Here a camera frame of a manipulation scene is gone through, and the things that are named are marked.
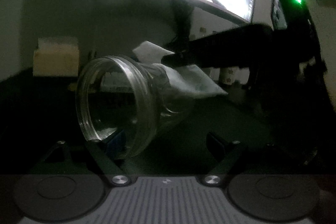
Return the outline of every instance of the gray ribbed plate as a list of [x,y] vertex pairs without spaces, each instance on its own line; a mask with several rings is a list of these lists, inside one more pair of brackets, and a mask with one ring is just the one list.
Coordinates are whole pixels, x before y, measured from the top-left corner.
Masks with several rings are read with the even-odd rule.
[[[20,224],[37,224],[23,218]],[[139,177],[133,185],[113,188],[94,212],[68,224],[260,224],[235,207],[219,188],[195,177]],[[303,219],[297,224],[314,224]]]

